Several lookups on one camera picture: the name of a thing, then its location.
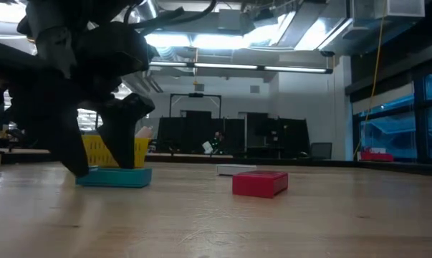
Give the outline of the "person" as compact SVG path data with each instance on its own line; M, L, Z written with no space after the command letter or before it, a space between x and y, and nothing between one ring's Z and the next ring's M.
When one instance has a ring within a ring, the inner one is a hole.
M224 144L224 134L220 131L216 131L213 138L213 142L211 144L213 147L213 152L223 153L223 144Z

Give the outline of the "black table frame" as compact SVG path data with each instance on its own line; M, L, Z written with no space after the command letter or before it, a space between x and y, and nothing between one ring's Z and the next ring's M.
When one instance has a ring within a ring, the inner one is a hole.
M383 163L371 161L315 161L310 159L272 159L272 158L232 158L229 156L208 156L169 153L150 153L145 156L146 162L156 163L206 163L206 164L241 164L257 166L306 166L330 168L366 168L379 171L410 173L432 176L432 164L420 163Z

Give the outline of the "red bin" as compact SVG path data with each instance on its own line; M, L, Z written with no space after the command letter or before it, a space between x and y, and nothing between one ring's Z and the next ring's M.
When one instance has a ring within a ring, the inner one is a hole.
M389 153L374 153L369 150L364 150L359 154L360 161L376 161L376 162L393 162L394 157Z

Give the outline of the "white box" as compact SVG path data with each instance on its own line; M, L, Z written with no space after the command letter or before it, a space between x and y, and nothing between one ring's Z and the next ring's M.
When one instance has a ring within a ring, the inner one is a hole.
M233 176L238 173L255 171L255 165L241 165L241 164L217 164L216 174L219 176Z

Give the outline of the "yellow plastic basket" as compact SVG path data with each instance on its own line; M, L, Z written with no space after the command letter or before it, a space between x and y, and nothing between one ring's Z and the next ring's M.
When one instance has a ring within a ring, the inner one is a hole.
M82 141L90 166L119 168L118 163L99 135L82 135ZM149 138L135 138L135 168L142 168L144 166L149 142Z

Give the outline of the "black partition screens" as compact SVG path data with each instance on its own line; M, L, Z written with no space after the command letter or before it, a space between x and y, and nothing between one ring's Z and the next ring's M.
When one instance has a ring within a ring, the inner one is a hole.
M223 153L233 158L293 159L310 148L307 121L269 118L247 113L245 118L212 118L208 111L187 111L183 117L161 118L156 150L161 153L204 154L216 131L224 134Z

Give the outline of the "rectangular metal air duct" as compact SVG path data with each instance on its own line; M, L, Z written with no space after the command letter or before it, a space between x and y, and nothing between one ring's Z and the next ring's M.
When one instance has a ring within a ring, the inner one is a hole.
M255 0L243 4L253 48L360 54L411 28L430 0Z

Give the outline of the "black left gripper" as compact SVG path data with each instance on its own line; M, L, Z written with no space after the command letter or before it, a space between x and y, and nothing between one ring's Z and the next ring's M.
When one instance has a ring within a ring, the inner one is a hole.
M134 24L119 21L78 30L70 48L75 63L65 75L42 53L33 55L0 43L0 105L8 92L11 120L81 178L89 168L77 106L107 101L97 110L102 118L97 131L119 167L134 168L136 124L155 105L137 93L109 99L122 76L149 69L158 55L156 48Z

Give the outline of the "black gantry frame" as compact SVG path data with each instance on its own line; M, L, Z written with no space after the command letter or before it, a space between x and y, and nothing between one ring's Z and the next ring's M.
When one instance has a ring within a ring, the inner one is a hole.
M173 98L175 96L180 96L180 97L190 97L190 98L203 98L203 97L216 97L219 99L219 119L222 118L222 96L221 95L205 95L203 93L187 93L187 94L183 94L183 93L171 93L169 96L169 107L168 107L168 117L172 117L172 109L173 109Z

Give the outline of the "teal plastic box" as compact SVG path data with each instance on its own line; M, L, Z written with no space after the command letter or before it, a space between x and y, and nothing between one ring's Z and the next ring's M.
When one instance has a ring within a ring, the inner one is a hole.
M75 183L80 186L143 188L152 180L151 168L101 168L93 166L89 174L76 178Z

